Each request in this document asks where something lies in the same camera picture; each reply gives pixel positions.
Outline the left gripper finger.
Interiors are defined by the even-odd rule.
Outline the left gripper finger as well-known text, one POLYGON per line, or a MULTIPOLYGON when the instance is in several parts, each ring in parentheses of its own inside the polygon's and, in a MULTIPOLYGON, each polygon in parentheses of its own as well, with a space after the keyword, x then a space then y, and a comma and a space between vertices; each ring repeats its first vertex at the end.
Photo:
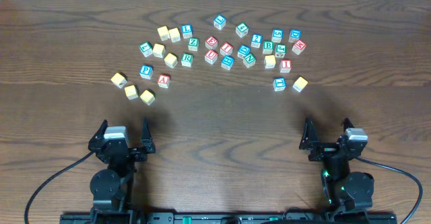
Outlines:
POLYGON ((100 125, 99 129, 95 132, 95 134, 90 139, 90 141, 91 142, 98 142, 100 139, 103 139, 104 138, 104 133, 105 133, 107 127, 108 127, 108 121, 107 120, 103 120, 103 122, 100 125))
POLYGON ((140 141, 144 147, 152 146, 152 136, 150 134, 146 118, 143 120, 140 141))

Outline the red A block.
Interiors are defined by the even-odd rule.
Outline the red A block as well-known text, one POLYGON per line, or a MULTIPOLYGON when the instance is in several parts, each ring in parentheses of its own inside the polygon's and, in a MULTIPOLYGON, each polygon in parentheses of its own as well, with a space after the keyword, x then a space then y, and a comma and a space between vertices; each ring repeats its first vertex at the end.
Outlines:
POLYGON ((158 85, 162 88, 166 88, 166 89, 169 88, 170 82, 171 82, 171 78, 169 75, 161 74, 158 77, 158 85))

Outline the blue 2 block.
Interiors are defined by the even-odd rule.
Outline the blue 2 block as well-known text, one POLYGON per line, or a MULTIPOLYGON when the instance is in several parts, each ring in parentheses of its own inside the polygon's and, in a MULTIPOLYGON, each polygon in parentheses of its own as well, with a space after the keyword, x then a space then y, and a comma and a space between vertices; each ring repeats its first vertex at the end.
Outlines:
POLYGON ((263 41, 263 36, 260 34, 253 34, 251 38, 251 47, 260 48, 263 41))

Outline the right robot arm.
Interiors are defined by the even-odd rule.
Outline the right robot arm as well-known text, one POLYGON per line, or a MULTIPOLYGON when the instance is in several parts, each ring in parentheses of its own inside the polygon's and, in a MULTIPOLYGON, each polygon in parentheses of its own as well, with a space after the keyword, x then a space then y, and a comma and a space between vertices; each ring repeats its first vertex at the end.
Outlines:
POLYGON ((359 157, 368 143, 368 135, 343 120, 343 134, 336 142, 319 141, 312 118, 305 119, 299 149, 308 151, 309 161, 323 163, 321 182, 330 203, 326 220, 337 223, 369 223, 367 210, 372 207, 374 178, 366 172, 353 172, 349 161, 359 157))

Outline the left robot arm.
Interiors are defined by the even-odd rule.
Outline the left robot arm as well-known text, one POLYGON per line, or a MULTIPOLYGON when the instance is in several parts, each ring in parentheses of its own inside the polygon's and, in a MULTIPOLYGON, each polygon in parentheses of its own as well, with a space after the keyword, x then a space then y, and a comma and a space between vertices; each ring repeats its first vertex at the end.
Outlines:
POLYGON ((89 140, 88 149, 107 165, 90 181, 93 207, 90 223, 145 223, 143 211, 131 206, 135 163, 144 162, 149 154, 156 152, 156 146, 143 122, 140 147, 130 147, 127 129, 124 126, 108 126, 104 120, 89 140))

